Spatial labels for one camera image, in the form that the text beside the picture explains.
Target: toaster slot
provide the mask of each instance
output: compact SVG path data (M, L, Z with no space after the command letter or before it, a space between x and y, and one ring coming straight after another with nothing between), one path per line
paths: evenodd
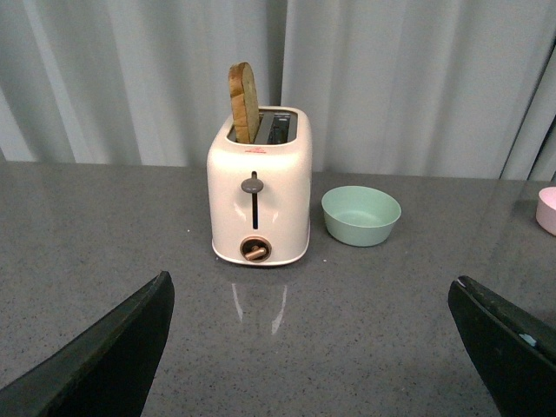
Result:
M261 110L260 126L254 145L282 145L297 137L297 115L290 111ZM228 139L236 142L235 129L232 128Z

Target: table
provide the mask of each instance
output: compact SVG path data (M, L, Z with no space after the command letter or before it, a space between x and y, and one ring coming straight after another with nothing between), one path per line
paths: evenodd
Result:
M175 285L143 415L495 416L447 306L469 275L556 324L544 182L315 173L298 262L246 268L212 251L204 169L0 164L0 387L161 270ZM336 186L398 200L374 248L328 235Z

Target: toaster lever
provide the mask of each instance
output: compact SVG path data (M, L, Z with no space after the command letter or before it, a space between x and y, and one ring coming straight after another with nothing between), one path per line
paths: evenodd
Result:
M260 193L262 188L264 187L264 183L259 180L255 175L247 180L242 181L242 190L246 193L256 194Z

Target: toast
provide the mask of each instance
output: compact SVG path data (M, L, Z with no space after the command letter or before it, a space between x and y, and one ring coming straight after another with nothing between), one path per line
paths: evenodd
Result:
M259 101L251 66L248 63L232 65L228 73L228 84L235 139L239 143L253 143L259 130Z

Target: white toaster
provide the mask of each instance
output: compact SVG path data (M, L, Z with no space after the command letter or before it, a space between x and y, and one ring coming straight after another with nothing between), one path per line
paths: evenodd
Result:
M226 261L283 265L300 259L309 243L311 127L298 109L259 112L254 143L235 141L230 116L208 152L212 247Z

